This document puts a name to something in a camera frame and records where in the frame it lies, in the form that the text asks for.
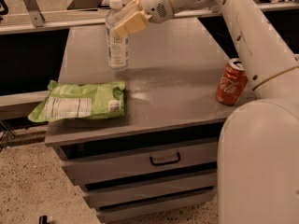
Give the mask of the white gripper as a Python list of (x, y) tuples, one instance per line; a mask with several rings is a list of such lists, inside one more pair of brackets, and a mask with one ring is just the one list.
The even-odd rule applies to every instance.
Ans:
[(121, 9), (121, 17), (124, 20), (115, 25), (114, 32), (125, 37), (145, 30), (149, 21), (162, 23), (172, 19), (174, 10), (169, 0), (133, 0)]

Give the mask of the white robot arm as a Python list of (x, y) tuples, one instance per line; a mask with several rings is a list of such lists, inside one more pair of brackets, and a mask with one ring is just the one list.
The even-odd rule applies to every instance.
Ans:
[(218, 146), (219, 224), (299, 224), (299, 65), (253, 0), (133, 0), (118, 35), (217, 5), (255, 99), (225, 121)]

